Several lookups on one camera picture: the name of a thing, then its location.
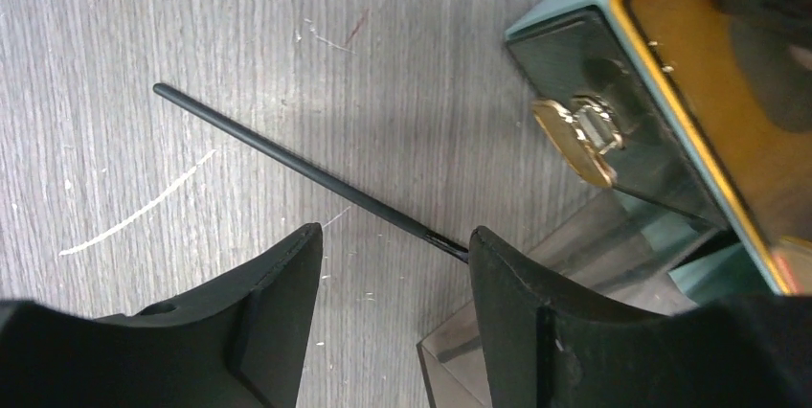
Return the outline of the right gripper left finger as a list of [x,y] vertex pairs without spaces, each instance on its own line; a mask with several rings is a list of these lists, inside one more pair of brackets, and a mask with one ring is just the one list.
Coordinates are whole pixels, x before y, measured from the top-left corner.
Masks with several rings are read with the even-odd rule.
[[255,258],[126,316],[1,304],[5,407],[293,407],[320,283],[307,223]]

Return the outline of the black makeup pencil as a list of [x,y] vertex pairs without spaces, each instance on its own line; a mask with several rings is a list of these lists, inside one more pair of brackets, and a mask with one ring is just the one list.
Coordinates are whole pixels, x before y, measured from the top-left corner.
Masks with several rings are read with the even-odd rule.
[[162,82],[155,83],[152,86],[152,90],[156,95],[165,99],[166,101],[188,111],[193,116],[218,128],[224,133],[239,140],[243,144],[255,149],[261,154],[277,161],[289,169],[294,170],[312,182],[340,195],[368,213],[375,215],[394,225],[400,230],[440,249],[442,252],[450,255],[458,261],[463,263],[469,262],[469,250],[466,247],[435,232],[416,219],[387,205],[373,196],[362,192],[339,177],[317,167],[316,165],[305,160],[303,157],[262,136],[248,126],[240,124],[239,122],[223,115],[208,105],[194,99],[193,97],[168,84]]

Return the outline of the clear bottom drawer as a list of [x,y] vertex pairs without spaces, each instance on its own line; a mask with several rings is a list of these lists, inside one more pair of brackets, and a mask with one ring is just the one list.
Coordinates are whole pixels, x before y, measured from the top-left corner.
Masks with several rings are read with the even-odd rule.
[[529,252],[481,226],[470,238],[470,303],[417,346],[434,407],[596,406],[589,351],[620,361],[603,327],[691,307],[671,269],[727,248],[736,235],[699,216],[616,191],[595,195]]

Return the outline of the orange drawer organizer box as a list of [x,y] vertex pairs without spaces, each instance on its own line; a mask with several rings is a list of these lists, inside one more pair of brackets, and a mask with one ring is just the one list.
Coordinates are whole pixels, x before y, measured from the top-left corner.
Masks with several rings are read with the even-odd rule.
[[505,33],[589,184],[734,231],[811,291],[811,0],[542,0]]

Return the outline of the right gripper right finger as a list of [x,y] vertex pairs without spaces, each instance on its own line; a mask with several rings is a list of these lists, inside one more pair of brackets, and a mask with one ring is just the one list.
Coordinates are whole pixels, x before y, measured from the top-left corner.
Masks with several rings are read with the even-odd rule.
[[589,351],[590,390],[603,376],[620,390],[596,406],[807,407],[811,403],[811,300],[744,295],[637,325],[603,327],[620,361]]

